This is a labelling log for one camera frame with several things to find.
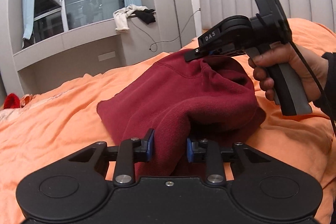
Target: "black and gray handle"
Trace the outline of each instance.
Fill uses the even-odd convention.
[[[253,58],[270,50],[269,44],[246,49],[246,54]],[[280,105],[284,116],[304,115],[312,113],[302,82],[288,63],[277,64],[266,68],[274,80],[275,103]]]

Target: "bed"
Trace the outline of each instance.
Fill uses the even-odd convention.
[[[336,51],[336,0],[280,0],[289,18],[294,41],[318,54]],[[200,0],[203,30],[223,18],[257,12],[253,0]],[[316,43],[321,37],[324,43]],[[197,47],[193,39],[185,48]],[[17,224],[24,219],[15,200],[18,182],[46,166],[97,140],[113,141],[96,112],[97,103],[107,100],[138,78],[157,56],[139,64],[112,69],[103,75],[84,75],[45,94],[36,95],[20,109],[0,111],[0,223]],[[252,77],[246,56],[235,57]],[[258,82],[255,95],[267,118],[249,138],[248,144],[295,166],[322,185],[324,197],[316,215],[322,224],[330,222],[336,194],[336,143],[330,121],[319,109],[307,116],[283,117],[280,108],[266,100]],[[112,178],[113,164],[107,178]]]

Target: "red cloth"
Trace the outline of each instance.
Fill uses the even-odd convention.
[[[3,108],[20,108],[20,98],[14,93],[7,95],[5,102],[3,103]]]
[[[208,56],[184,61],[182,50],[145,71],[97,112],[116,144],[132,137],[143,138],[154,128],[154,155],[149,163],[136,164],[136,175],[189,175],[195,169],[184,164],[186,139],[193,128],[206,126],[200,138],[220,145],[245,141],[264,121],[254,87],[242,66],[233,58]]]

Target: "black cable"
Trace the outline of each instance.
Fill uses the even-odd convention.
[[[305,58],[303,57],[302,53],[299,51],[299,49],[297,48],[297,46],[295,45],[295,43],[293,41],[289,42],[291,44],[291,46],[293,47],[293,49],[295,50],[295,52],[297,53],[297,55],[299,56],[299,58],[301,59],[302,63],[305,65],[305,67],[307,68],[307,70],[309,71],[311,77],[314,79],[317,87],[319,88],[320,92],[321,92],[321,96],[324,98],[324,102],[326,104],[326,106],[329,109],[329,118],[331,121],[331,126],[333,128],[334,134],[336,133],[336,125],[335,125],[335,119],[334,119],[334,115],[333,115],[333,111],[332,108],[330,106],[330,102],[319,82],[319,80],[317,79],[316,75],[314,74],[313,70],[310,68],[310,66],[308,65],[307,61],[305,60]]]
[[[188,25],[189,21],[191,20],[191,18],[192,18],[198,11],[200,11],[200,10],[201,10],[201,9],[196,10],[196,11],[189,17],[189,19],[187,20],[187,23],[184,25],[184,27],[183,27],[181,33],[183,33],[184,29],[187,27],[187,25]],[[158,46],[157,46],[158,43],[162,43],[162,42],[173,42],[173,41],[175,41],[176,39],[179,38],[179,36],[177,36],[177,37],[176,37],[175,39],[173,39],[173,40],[169,40],[169,41],[158,41],[158,42],[155,42],[155,40],[154,40],[154,39],[153,39],[147,32],[145,32],[145,31],[142,30],[140,27],[138,27],[137,25],[135,25],[134,22],[132,21],[132,19],[130,20],[130,22],[132,22],[132,24],[133,24],[135,27],[137,27],[140,31],[144,32],[145,34],[147,34],[147,35],[151,38],[151,40],[153,41],[153,43],[152,43],[152,44],[150,45],[150,47],[149,47],[149,50],[150,50],[151,52],[156,52],[156,51],[158,50]],[[155,51],[152,50],[152,46],[153,46],[153,45],[156,46]]]

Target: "silver bolt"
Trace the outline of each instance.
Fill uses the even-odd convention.
[[[219,182],[222,182],[223,180],[224,180],[224,178],[221,175],[210,175],[210,176],[208,176],[208,181],[210,181],[211,183],[219,183]]]
[[[173,186],[174,185],[174,182],[172,181],[166,181],[166,186]]]
[[[115,181],[118,183],[128,183],[132,180],[131,176],[129,175],[118,175],[115,178]]]

